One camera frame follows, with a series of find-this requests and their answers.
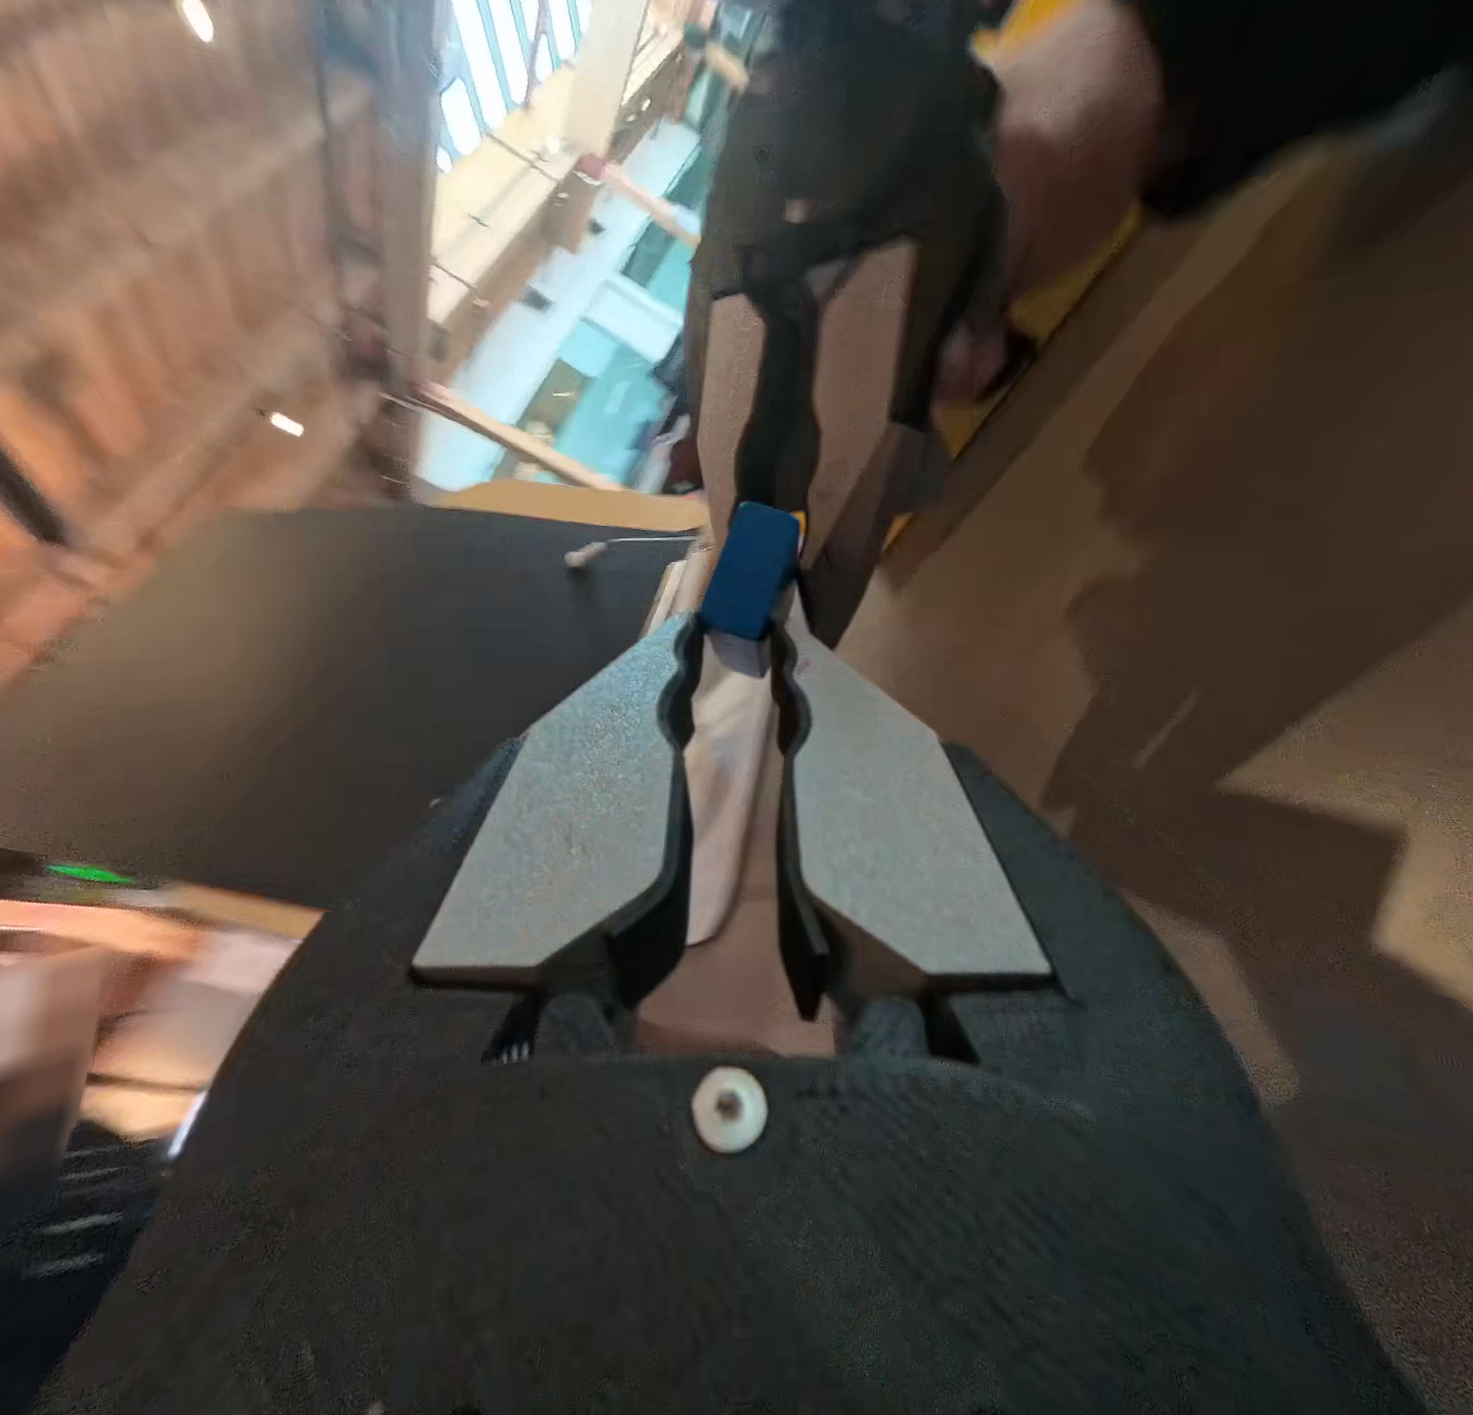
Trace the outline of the person's right forearm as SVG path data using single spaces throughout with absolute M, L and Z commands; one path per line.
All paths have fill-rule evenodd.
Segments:
M 1117 1 L 1160 65 L 1163 125 L 1140 195 L 1166 218 L 1470 64 L 1472 0 Z

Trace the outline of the black display board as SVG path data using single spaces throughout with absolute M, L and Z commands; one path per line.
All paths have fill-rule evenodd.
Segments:
M 4 690 L 2 843 L 336 907 L 645 631 L 691 545 L 398 504 L 229 517 Z

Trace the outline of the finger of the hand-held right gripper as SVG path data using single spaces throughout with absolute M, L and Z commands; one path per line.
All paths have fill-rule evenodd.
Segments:
M 760 387 L 763 317 L 747 294 L 712 300 L 693 427 L 711 521 L 739 503 L 739 452 Z
M 944 483 L 929 406 L 897 414 L 918 246 L 893 240 L 814 274 L 823 290 L 813 412 L 818 461 L 804 493 L 800 591 L 809 631 L 836 647 L 893 527 Z

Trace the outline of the person's right hand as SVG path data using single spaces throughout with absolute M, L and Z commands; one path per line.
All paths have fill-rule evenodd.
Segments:
M 1138 202 L 1161 134 L 1161 62 L 1125 0 L 1079 0 L 992 57 L 994 174 L 1007 208 L 1000 286 L 956 327 L 938 394 L 972 401 L 1008 353 L 1020 300 L 1094 264 Z

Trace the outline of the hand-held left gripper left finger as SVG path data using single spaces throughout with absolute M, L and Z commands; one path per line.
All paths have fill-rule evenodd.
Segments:
M 696 618 L 676 614 L 528 728 L 415 953 L 416 981 L 633 1009 L 673 973 L 703 649 Z

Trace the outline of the blue foam block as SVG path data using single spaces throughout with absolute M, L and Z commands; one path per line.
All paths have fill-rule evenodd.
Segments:
M 772 632 L 796 581 L 803 519 L 770 504 L 735 506 L 716 557 L 698 624 L 714 657 L 730 672 L 765 678 Z

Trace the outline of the yellow plastic bin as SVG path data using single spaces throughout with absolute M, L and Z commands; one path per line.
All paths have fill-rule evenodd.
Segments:
M 1005 26 L 1002 26 L 998 31 L 995 31 L 985 44 L 985 65 L 998 87 L 998 100 L 994 108 L 990 126 L 992 172 L 995 167 L 994 148 L 997 116 L 1002 100 L 1002 88 L 997 75 L 994 74 L 992 57 L 1002 42 L 1017 39 L 1030 32 L 1076 1 L 1079 0 L 1023 0 L 1021 5 L 1013 11 L 1012 19 L 1005 23 Z M 964 314 L 961 320 L 957 320 L 956 325 L 951 327 L 931 374 L 931 387 L 928 392 L 929 414 L 938 414 L 941 417 L 941 438 L 949 455 L 956 453 L 957 448 L 957 445 L 951 442 L 951 437 L 956 432 L 961 432 L 964 437 L 964 443 L 969 443 L 975 437 L 982 417 L 998 404 L 1007 389 L 1023 373 L 1023 368 L 1028 364 L 1028 361 L 1036 355 L 1038 348 L 1041 345 L 1046 345 L 1058 333 L 1066 317 L 1084 299 L 1089 287 L 1099 279 L 1099 276 L 1105 271 L 1112 259 L 1120 253 L 1122 246 L 1127 244 L 1135 226 L 1138 225 L 1138 218 L 1140 205 L 1135 203 L 1127 221 L 1118 231 L 1115 243 L 1109 246 L 1107 251 L 1100 254 L 1094 264 L 1089 264 L 1072 276 L 1053 284 L 1051 287 L 1041 289 L 1025 300 L 1020 300 L 1008 315 L 1008 353 L 997 381 L 989 387 L 989 391 L 972 401 L 946 402 L 938 394 L 939 368 L 944 355 L 944 346 L 956 327 L 967 317 L 967 312 L 982 300 L 984 290 L 1000 286 L 1005 248 L 994 253 L 994 258 L 985 266 L 985 271 L 974 279 L 970 289 L 967 290 Z

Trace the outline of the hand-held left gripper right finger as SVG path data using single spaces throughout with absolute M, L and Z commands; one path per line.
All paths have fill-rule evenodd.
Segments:
M 1056 973 L 939 734 L 806 631 L 772 632 L 778 938 L 806 1020 Z

